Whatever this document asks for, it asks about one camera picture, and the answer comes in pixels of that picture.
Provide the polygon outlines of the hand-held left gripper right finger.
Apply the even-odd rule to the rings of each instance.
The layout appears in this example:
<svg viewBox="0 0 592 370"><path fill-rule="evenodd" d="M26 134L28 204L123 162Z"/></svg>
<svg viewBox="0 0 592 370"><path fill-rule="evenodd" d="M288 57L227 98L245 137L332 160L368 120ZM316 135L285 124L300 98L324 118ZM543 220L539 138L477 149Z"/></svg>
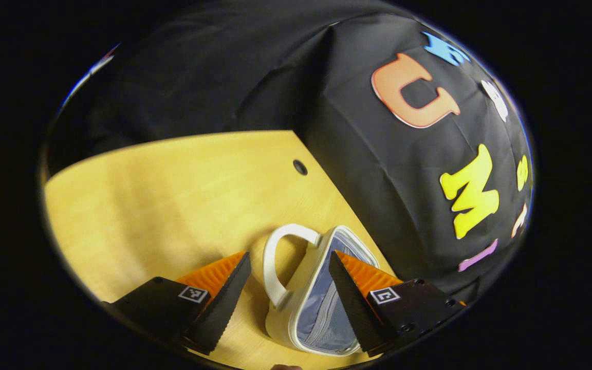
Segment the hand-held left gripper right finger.
<svg viewBox="0 0 592 370"><path fill-rule="evenodd" d="M342 251L332 253L329 272L370 357L415 344L467 308L424 279L402 281Z"/></svg>

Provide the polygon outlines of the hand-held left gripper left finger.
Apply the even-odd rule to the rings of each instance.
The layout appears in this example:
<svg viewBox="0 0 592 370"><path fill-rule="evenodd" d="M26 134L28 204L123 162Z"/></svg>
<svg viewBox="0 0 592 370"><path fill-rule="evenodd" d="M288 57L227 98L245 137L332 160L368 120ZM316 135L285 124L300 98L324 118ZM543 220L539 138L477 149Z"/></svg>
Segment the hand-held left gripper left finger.
<svg viewBox="0 0 592 370"><path fill-rule="evenodd" d="M113 313L154 339L209 355L224 334L251 273L240 251L170 280L153 277L115 302Z"/></svg>

